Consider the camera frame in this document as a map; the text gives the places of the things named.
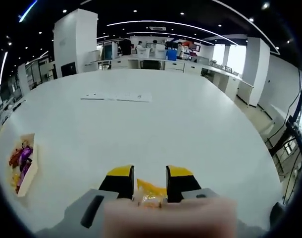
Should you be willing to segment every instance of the white pillar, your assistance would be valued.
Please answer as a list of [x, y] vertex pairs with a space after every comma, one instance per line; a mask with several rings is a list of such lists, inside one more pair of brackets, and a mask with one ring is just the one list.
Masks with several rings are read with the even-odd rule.
[[230, 46], [225, 46], [224, 59], [222, 60], [222, 65], [227, 65], [229, 57]]
[[18, 67], [18, 77], [21, 94], [25, 96], [30, 92], [30, 88], [26, 74], [26, 65], [24, 63]]
[[260, 100], [269, 68], [270, 47], [260, 38], [248, 37], [246, 62], [242, 79], [253, 86], [250, 88], [241, 83], [238, 96], [246, 103], [257, 106]]
[[77, 9], [54, 25], [54, 59], [58, 77], [61, 67], [75, 63], [77, 73], [85, 70], [88, 53], [97, 49], [97, 14]]

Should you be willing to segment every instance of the office desk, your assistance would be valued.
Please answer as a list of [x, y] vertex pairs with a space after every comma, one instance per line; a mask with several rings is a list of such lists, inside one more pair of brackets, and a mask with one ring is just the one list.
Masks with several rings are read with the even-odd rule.
[[[80, 100], [88, 93], [150, 93], [149, 103]], [[23, 99], [0, 134], [0, 181], [16, 214], [33, 231], [64, 210], [114, 167], [166, 186], [165, 166], [191, 170], [200, 185], [238, 203], [238, 218], [268, 228], [282, 197], [273, 161], [240, 109], [208, 80], [162, 70], [115, 69], [41, 84]], [[24, 203], [5, 179], [21, 134], [35, 133], [39, 171]]]
[[112, 60], [99, 60], [86, 65], [91, 65], [93, 63], [109, 63], [111, 64], [111, 69], [140, 69], [141, 62], [144, 60], [155, 60], [161, 63], [161, 70], [174, 71], [187, 74], [195, 74], [200, 76], [202, 69], [207, 69], [214, 72], [214, 78], [212, 83], [218, 87], [222, 92], [224, 92], [232, 101], [235, 100], [238, 88], [243, 84], [244, 93], [247, 98], [250, 98], [252, 85], [244, 82], [240, 77], [228, 73], [222, 69], [215, 68], [210, 65], [204, 65], [199, 63], [190, 62], [188, 60], [177, 59], [176, 61], [171, 61], [167, 59], [156, 59], [156, 58], [139, 58], [136, 55], [121, 56], [117, 59]]

